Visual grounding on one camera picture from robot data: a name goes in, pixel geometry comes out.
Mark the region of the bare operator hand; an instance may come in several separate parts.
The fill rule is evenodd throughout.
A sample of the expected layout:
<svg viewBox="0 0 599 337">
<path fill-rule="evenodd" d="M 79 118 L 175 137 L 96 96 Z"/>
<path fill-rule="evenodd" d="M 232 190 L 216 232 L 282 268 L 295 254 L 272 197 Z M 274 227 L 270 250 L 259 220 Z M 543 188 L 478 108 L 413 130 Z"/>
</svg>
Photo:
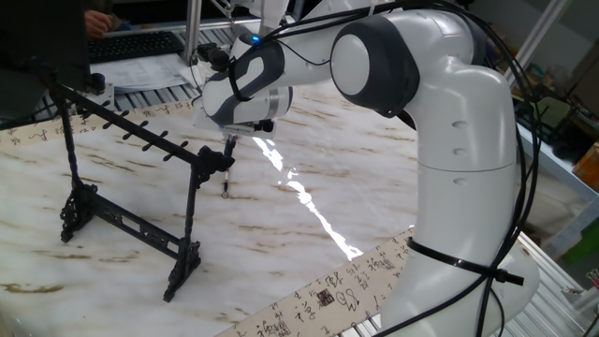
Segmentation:
<svg viewBox="0 0 599 337">
<path fill-rule="evenodd" d="M 95 10 L 84 13 L 86 36 L 90 40 L 102 38 L 112 27 L 112 17 Z"/>
</svg>

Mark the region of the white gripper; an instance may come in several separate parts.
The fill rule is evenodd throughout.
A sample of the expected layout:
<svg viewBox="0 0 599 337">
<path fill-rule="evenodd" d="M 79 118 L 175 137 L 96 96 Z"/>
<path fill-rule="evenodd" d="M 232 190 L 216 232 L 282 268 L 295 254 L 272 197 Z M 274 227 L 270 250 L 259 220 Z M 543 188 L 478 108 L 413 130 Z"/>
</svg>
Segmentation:
<svg viewBox="0 0 599 337">
<path fill-rule="evenodd" d="M 193 119 L 193 125 L 196 128 L 219 132 L 225 137 L 227 136 L 226 146 L 224 149 L 225 156 L 233 155 L 233 151 L 237 145 L 237 140 L 239 137 L 273 139 L 276 135 L 276 123 L 274 121 L 268 120 L 244 122 L 233 125 L 218 125 L 205 113 L 201 102 L 201 97 L 197 97 L 193 100 L 193 107 L 196 110 Z"/>
</svg>

